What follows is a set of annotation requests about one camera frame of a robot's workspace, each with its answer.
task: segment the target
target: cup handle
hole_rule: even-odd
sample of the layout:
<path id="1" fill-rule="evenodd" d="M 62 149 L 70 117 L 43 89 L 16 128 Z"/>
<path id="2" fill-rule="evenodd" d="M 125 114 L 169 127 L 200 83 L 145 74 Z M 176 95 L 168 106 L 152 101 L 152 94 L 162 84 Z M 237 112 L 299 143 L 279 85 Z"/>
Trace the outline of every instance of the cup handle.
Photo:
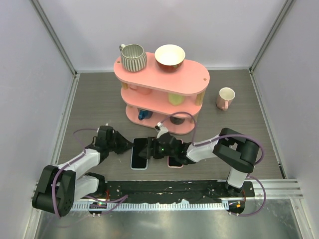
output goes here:
<path id="1" fill-rule="evenodd" d="M 122 49 L 125 47 L 125 45 L 124 44 L 121 44 L 120 45 L 120 51 L 122 51 Z"/>
<path id="2" fill-rule="evenodd" d="M 228 103 L 228 101 L 225 101 L 225 106 L 223 107 L 223 110 L 227 110 L 228 109 L 228 106 L 229 106 L 229 103 Z"/>

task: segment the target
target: pink shelf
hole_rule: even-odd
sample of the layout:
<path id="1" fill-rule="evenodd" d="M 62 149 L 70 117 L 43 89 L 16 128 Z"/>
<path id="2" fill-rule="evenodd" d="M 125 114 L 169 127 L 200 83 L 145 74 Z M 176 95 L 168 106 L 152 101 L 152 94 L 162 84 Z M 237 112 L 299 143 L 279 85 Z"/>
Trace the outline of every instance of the pink shelf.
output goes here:
<path id="1" fill-rule="evenodd" d="M 164 115 L 170 115 L 178 111 L 186 111 L 193 116 L 197 114 L 201 105 L 195 105 L 196 96 L 186 96 L 184 102 L 179 106 L 173 106 L 168 101 L 168 93 L 163 91 L 153 90 L 148 95 L 143 95 L 131 88 L 121 89 L 121 95 L 124 102 L 130 106 L 142 108 L 149 111 L 154 111 Z M 188 118 L 190 116 L 179 114 L 179 118 Z"/>
<path id="2" fill-rule="evenodd" d="M 154 128 L 158 122 L 160 122 L 166 117 L 165 115 L 162 115 L 159 113 L 153 113 L 150 119 L 139 120 L 138 109 L 135 107 L 129 107 L 129 106 L 126 106 L 126 115 L 129 118 L 129 120 L 132 121 L 133 123 L 151 127 L 151 128 Z M 172 122 L 170 122 L 170 120 L 168 119 L 164 122 L 164 125 L 168 128 L 169 132 L 175 133 L 175 134 L 186 134 L 191 132 L 194 129 L 194 123 L 191 123 L 189 119 L 186 119 L 185 122 L 180 125 L 175 125 Z"/>
<path id="3" fill-rule="evenodd" d="M 209 73 L 202 64 L 196 61 L 185 59 L 177 71 L 166 73 L 158 67 L 154 53 L 147 52 L 147 57 L 146 68 L 139 72 L 125 70 L 119 57 L 114 63 L 115 75 L 124 83 L 184 96 L 201 93 L 208 86 Z"/>

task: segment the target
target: smartphone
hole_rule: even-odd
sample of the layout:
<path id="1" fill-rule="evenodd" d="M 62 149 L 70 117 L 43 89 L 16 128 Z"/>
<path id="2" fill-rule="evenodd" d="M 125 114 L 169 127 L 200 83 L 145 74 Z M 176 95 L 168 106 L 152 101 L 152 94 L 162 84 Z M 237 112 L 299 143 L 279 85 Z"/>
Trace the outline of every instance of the smartphone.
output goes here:
<path id="1" fill-rule="evenodd" d="M 177 162 L 175 160 L 175 158 L 173 157 L 168 157 L 167 158 L 167 165 L 170 167 L 170 168 L 182 168 L 184 165 Z"/>
<path id="2" fill-rule="evenodd" d="M 148 160 L 139 157 L 140 151 L 145 147 L 148 139 L 147 138 L 134 138 L 131 156 L 131 169 L 133 170 L 145 170 L 148 168 Z"/>

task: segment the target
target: pink cup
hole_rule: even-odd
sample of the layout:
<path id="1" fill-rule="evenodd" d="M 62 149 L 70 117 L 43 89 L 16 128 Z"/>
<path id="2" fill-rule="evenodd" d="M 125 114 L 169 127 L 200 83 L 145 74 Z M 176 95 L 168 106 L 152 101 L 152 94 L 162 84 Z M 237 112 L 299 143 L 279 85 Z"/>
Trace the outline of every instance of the pink cup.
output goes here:
<path id="1" fill-rule="evenodd" d="M 235 92 L 229 87 L 224 87 L 220 89 L 219 95 L 217 97 L 216 105 L 223 111 L 228 110 L 228 107 L 235 98 Z"/>

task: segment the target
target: dark gray table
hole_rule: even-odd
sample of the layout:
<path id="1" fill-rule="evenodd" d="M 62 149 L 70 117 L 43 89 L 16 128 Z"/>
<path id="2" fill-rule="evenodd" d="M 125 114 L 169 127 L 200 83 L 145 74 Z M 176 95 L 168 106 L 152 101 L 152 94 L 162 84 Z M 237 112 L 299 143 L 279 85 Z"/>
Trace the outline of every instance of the dark gray table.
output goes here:
<path id="1" fill-rule="evenodd" d="M 223 87 L 231 87 L 236 93 L 227 112 L 215 106 L 218 92 Z M 128 140 L 156 136 L 154 129 L 129 121 L 120 89 L 121 84 L 114 73 L 81 74 L 59 163 L 81 152 L 81 146 L 72 136 L 72 132 L 80 128 L 97 128 L 109 123 Z M 217 135 L 223 127 L 253 136 L 263 143 L 266 157 L 252 175 L 260 179 L 282 178 L 248 70 L 210 71 L 210 83 L 198 116 L 196 141 Z M 191 134 L 179 137 L 190 141 Z M 85 145 L 95 135 L 94 131 L 78 134 Z M 130 158 L 130 151 L 120 156 L 111 153 L 102 164 L 90 171 L 104 175 L 107 180 L 226 179 L 229 173 L 229 166 L 218 158 L 203 160 L 181 169 L 168 168 L 165 159 L 150 160 L 148 169 L 144 171 L 130 169 Z"/>

